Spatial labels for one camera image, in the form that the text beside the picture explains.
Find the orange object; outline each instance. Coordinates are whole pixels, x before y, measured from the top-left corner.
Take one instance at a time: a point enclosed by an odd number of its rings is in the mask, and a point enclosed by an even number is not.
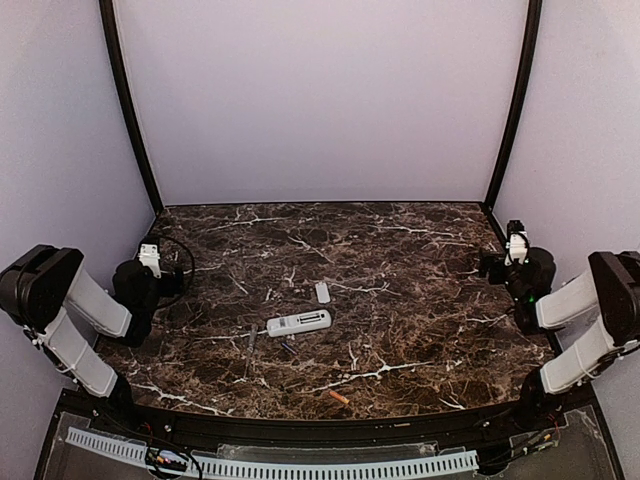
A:
[[[329,395],[338,400],[339,402],[344,403],[345,405],[349,405],[349,399],[347,397],[343,397],[338,392],[334,392],[333,390],[329,390]]]

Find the floor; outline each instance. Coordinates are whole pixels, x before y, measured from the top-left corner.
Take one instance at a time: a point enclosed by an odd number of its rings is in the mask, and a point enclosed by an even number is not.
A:
[[[544,337],[519,333],[504,288],[476,275],[479,249],[499,248],[477,204],[170,207],[154,232],[192,250],[192,288],[141,348],[99,344],[140,404],[268,419],[436,413],[514,400],[552,358]],[[188,268],[177,246],[162,253],[163,268]],[[297,355],[264,332],[319,308],[333,325],[286,339]]]

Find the black metal frame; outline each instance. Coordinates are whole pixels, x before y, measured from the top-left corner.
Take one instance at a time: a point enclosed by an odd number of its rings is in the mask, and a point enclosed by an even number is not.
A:
[[[133,147],[133,153],[136,157],[138,169],[140,170],[144,187],[147,190],[149,201],[151,202],[154,212],[158,215],[164,209],[164,205],[162,204],[160,191],[158,190],[158,185],[156,184],[156,180],[153,176],[149,157],[147,156],[144,141],[142,140],[140,125],[133,105],[129,82],[127,81],[127,72],[124,66],[122,50],[120,48],[120,38],[118,36],[118,26],[113,9],[113,0],[99,1],[100,14],[102,15],[102,28],[104,29],[104,38],[109,52],[113,80],[115,81],[118,98],[120,99],[122,116],[124,117],[124,122],[127,126],[129,140]]]
[[[157,215],[164,209],[164,205],[145,150],[127,80],[113,0],[99,0],[99,3],[105,40],[123,117],[147,195],[157,218]],[[529,0],[526,27],[511,106],[487,195],[484,202],[479,202],[483,213],[502,245],[506,244],[507,239],[493,214],[493,208],[504,180],[524,105],[541,10],[542,0]],[[555,334],[549,333],[547,338],[555,354],[562,353],[562,348]],[[66,411],[92,418],[95,402],[96,400],[93,397],[86,394],[63,390],[45,438],[36,471],[36,479],[43,478],[46,453],[49,451],[53,441],[60,413]],[[509,437],[519,433],[514,426],[502,428],[499,431],[477,427],[479,423],[482,423],[483,419],[492,417],[507,408],[513,407],[513,405],[514,402],[510,402],[461,412],[385,420],[311,422],[236,419],[182,413],[151,407],[140,408],[152,419],[150,423],[154,427],[156,435],[180,445],[206,450],[215,450],[220,443],[313,448],[389,445],[435,440],[440,448],[464,445],[469,449],[481,451],[482,449],[506,446]],[[622,468],[611,434],[590,385],[572,393],[566,409],[569,410],[584,405],[593,407],[603,431],[616,476],[623,479]],[[170,433],[165,432],[164,425],[171,425]],[[113,433],[123,433],[118,427],[110,422],[103,421],[100,417],[93,418],[92,426]]]
[[[542,0],[529,0],[529,10],[527,12],[527,24],[524,30],[524,39],[522,41],[522,52],[520,53],[520,64],[518,65],[518,74],[516,75],[516,84],[513,89],[513,97],[511,99],[511,107],[507,116],[507,124],[505,125],[500,151],[496,160],[496,166],[491,176],[489,190],[484,200],[484,204],[489,210],[493,210],[500,193],[500,187],[504,180],[511,149],[518,131],[518,123],[524,106],[524,98],[527,94],[527,86],[529,85],[529,76],[531,74],[531,65],[533,64],[533,54],[536,49],[536,40],[538,38],[538,27],[540,26],[540,15],[542,12]]]
[[[94,416],[98,400],[83,392],[63,390],[42,447],[35,479],[44,478],[48,452],[62,412],[91,419],[91,427],[115,434],[127,435],[117,425],[102,416]],[[484,428],[486,420],[512,408],[515,402],[492,405],[451,413],[438,413],[384,420],[251,420],[176,412],[151,407],[139,407],[149,419],[154,436],[180,446],[215,452],[221,444],[295,448],[354,448],[406,443],[438,442],[439,449],[464,446],[484,453],[496,448],[508,448],[509,437],[522,433],[513,424],[500,428]],[[574,391],[565,404],[565,411],[590,405],[602,430],[614,473],[624,479],[611,435],[602,410],[590,385]],[[548,422],[534,428],[549,427]]]

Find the lavender wall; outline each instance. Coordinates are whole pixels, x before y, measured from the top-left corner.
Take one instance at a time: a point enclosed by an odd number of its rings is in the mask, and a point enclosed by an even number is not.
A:
[[[75,246],[107,286],[152,221],[98,2],[2,2],[0,269],[37,243]],[[63,380],[0,313],[0,478],[33,476]]]
[[[482,199],[526,7],[118,2],[165,202]]]
[[[496,214],[556,257],[556,285],[595,250],[640,247],[640,4],[545,2]],[[640,355],[595,382],[627,478],[640,471]]]

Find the remote control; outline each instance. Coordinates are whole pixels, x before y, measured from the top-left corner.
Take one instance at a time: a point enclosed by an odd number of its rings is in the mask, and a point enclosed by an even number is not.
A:
[[[295,333],[311,332],[331,326],[331,315],[326,310],[272,318],[267,321],[267,332],[270,337],[281,337]]]

